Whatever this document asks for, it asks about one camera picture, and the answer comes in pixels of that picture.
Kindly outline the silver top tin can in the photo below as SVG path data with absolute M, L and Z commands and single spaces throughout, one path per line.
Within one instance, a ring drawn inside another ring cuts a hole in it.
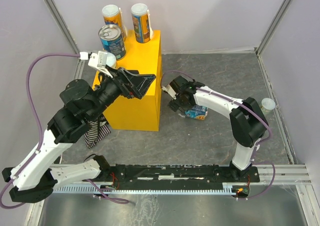
M 194 105 L 190 110 L 184 112 L 187 118 L 205 120 L 208 115 L 208 108 L 205 106 Z

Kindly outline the green label can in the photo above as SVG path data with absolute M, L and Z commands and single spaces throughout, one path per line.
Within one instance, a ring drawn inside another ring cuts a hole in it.
M 108 52 L 106 56 L 106 65 L 116 69 L 117 68 L 117 59 L 114 54 Z

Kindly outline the yellow shelf cabinet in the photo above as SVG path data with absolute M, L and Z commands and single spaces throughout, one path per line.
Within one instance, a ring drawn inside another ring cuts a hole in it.
M 118 97 L 103 113 L 112 129 L 158 131 L 161 111 L 162 47 L 161 31 L 155 30 L 152 40 L 141 44 L 132 30 L 125 40 L 126 55 L 116 67 L 154 74 L 156 79 L 142 99 Z

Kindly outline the teal blue pull-tab can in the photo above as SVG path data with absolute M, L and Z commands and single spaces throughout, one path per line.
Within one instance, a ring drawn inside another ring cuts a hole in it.
M 115 55 L 116 60 L 121 60 L 126 55 L 125 43 L 120 27 L 116 24 L 108 24 L 98 32 L 103 49 Z

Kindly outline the blue orange can with spoon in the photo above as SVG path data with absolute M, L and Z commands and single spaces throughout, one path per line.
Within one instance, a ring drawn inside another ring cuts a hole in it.
M 150 11 L 143 3 L 134 4 L 131 7 L 131 16 L 135 39 L 138 43 L 144 44 L 154 37 L 151 27 Z

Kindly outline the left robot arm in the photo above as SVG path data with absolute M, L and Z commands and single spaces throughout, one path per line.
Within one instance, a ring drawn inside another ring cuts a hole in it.
M 156 79 L 154 74 L 124 68 L 107 67 L 102 74 L 103 81 L 96 90 L 83 79 L 68 83 L 60 94 L 64 106 L 41 132 L 38 144 L 19 165 L 2 171 L 5 182 L 13 185 L 9 195 L 17 206 L 42 201 L 55 189 L 73 182 L 96 178 L 105 181 L 110 177 L 111 167 L 103 156 L 64 169 L 51 168 L 119 96 L 142 99 Z

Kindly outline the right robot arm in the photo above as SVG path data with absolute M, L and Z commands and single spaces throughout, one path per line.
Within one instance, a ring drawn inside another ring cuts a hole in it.
M 171 96 L 168 106 L 175 112 L 186 112 L 193 106 L 204 106 L 229 119 L 236 141 L 235 154 L 229 164 L 229 175 L 234 181 L 247 177 L 253 164 L 253 153 L 264 142 L 266 131 L 271 136 L 269 124 L 257 101 L 248 97 L 239 99 L 224 95 L 195 80 L 182 76 L 161 88 Z

